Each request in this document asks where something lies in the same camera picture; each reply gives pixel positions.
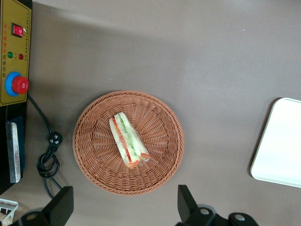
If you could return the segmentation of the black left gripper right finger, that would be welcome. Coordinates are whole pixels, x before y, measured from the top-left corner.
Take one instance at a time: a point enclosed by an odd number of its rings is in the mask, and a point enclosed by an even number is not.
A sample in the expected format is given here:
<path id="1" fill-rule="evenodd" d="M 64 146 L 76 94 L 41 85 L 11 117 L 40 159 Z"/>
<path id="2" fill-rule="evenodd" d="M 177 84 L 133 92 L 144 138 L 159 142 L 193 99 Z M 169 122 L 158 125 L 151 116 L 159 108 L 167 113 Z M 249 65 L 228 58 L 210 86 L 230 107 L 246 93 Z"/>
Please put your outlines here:
<path id="1" fill-rule="evenodd" d="M 248 214 L 234 212 L 223 218 L 210 205 L 197 204 L 186 185 L 179 185 L 177 208 L 181 221 L 178 226 L 257 226 Z"/>

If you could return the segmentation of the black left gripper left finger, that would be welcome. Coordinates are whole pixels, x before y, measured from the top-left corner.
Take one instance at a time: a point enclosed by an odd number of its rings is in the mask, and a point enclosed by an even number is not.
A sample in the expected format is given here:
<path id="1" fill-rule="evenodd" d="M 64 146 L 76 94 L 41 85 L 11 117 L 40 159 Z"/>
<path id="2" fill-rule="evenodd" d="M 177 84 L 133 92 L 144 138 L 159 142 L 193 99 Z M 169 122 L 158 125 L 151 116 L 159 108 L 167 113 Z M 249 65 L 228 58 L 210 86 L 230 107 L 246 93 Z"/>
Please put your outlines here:
<path id="1" fill-rule="evenodd" d="M 31 210 L 20 217 L 15 226 L 64 226 L 74 210 L 73 187 L 65 186 L 44 207 Z"/>

